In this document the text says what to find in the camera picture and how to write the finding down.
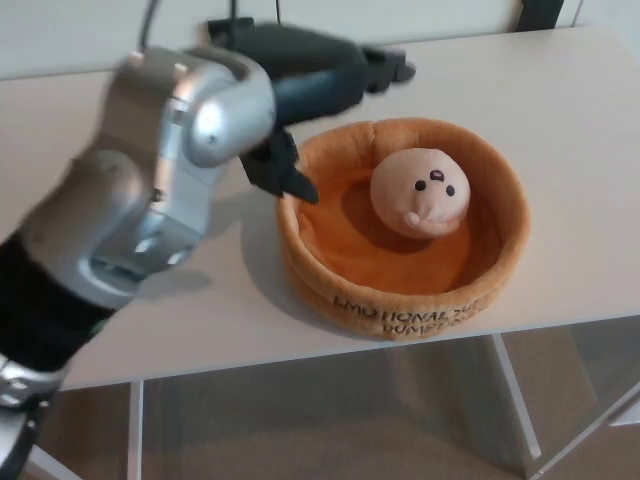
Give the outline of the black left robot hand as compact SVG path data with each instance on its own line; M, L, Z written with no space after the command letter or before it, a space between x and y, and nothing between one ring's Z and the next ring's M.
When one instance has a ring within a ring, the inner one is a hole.
M416 72L402 51L274 23L238 30L233 46L267 73L275 101L271 133L240 156L245 174L267 193L290 194L310 204L319 201L319 194L296 168L298 150L287 128L341 114L366 94L381 94L412 80Z

